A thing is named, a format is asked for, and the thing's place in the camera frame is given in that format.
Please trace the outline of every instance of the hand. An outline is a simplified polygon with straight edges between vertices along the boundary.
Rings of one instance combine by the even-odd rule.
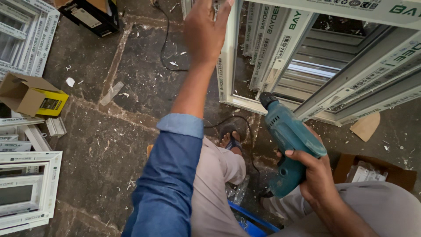
[[[197,0],[184,23],[184,40],[192,64],[209,63],[214,67],[225,40],[226,22],[234,0],[221,5],[216,21],[212,0]]]
[[[305,126],[323,144],[319,135],[307,125]],[[285,155],[293,160],[300,161],[307,167],[307,179],[300,184],[300,191],[303,198],[313,209],[317,209],[336,200],[341,200],[333,182],[329,157],[327,155],[316,159],[307,152],[298,150],[287,150],[285,151]]]

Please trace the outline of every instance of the flip-flop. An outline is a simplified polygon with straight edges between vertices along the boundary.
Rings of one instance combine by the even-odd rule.
[[[222,126],[221,130],[219,130],[219,142],[222,142],[222,139],[224,138],[224,135],[226,135],[227,133],[229,133],[231,135],[231,140],[225,146],[225,149],[231,150],[234,147],[238,147],[240,149],[240,151],[242,152],[241,143],[239,141],[237,141],[232,136],[232,132],[233,131],[237,131],[237,126],[233,122],[227,123],[224,126]]]

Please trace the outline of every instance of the shirt cuff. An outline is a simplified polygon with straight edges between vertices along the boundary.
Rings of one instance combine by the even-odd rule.
[[[203,139],[203,120],[185,113],[170,113],[157,124],[162,131]]]

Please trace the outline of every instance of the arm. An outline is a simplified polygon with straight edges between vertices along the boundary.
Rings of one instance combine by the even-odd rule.
[[[320,137],[311,128],[307,128],[321,142]],[[378,237],[374,230],[339,196],[327,155],[320,159],[304,151],[285,151],[285,155],[300,161],[307,167],[307,180],[300,184],[301,194],[333,236]]]
[[[191,199],[202,148],[205,97],[224,43],[222,26],[226,25],[231,10],[227,2],[221,8],[221,17],[213,22],[211,4],[212,0],[199,0],[186,19],[184,34],[193,63],[171,113],[157,124],[161,132],[137,180],[132,194],[133,212],[123,237],[190,236]],[[212,34],[218,40],[203,41]]]

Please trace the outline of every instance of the blue denim shirt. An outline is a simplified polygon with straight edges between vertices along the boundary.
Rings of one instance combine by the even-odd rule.
[[[122,237],[190,236],[191,200],[202,149],[203,121],[170,113],[132,193],[133,212]]]

